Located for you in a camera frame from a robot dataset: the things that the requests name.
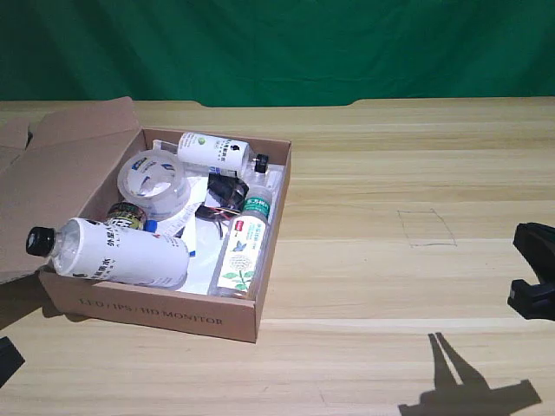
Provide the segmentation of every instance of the green cloth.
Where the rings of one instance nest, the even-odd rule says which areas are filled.
[[[0,100],[555,94],[554,0],[3,0]]]

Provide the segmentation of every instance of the packing tape roll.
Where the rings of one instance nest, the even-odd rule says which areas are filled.
[[[147,150],[129,159],[118,174],[118,188],[127,202],[155,221],[175,215],[189,199],[183,164],[165,150]]]

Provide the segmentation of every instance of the black clamp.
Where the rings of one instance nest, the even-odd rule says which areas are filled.
[[[526,319],[555,321],[555,228],[519,224],[513,245],[532,266],[539,284],[513,280],[507,303]]]

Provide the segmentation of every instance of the wooden table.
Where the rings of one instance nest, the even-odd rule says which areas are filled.
[[[72,105],[4,102],[0,121]],[[555,99],[136,108],[293,141],[259,341],[72,322],[25,279],[0,287],[0,335],[27,361],[1,414],[554,414],[555,322],[506,298],[537,282],[516,225],[555,225]]]

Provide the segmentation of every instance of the cardboard box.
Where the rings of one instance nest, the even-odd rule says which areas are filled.
[[[58,229],[72,217],[102,221],[111,204],[121,200],[116,178],[123,163],[150,148],[153,140],[177,143],[183,133],[141,127],[129,98],[49,114],[28,146],[27,130],[24,120],[0,130],[0,283],[43,266],[44,259],[29,256],[24,249],[31,227]],[[224,136],[249,141],[257,152],[268,154],[271,163],[285,166],[255,299],[95,282],[58,276],[42,267],[42,285],[61,312],[256,341],[291,173],[291,143]]]

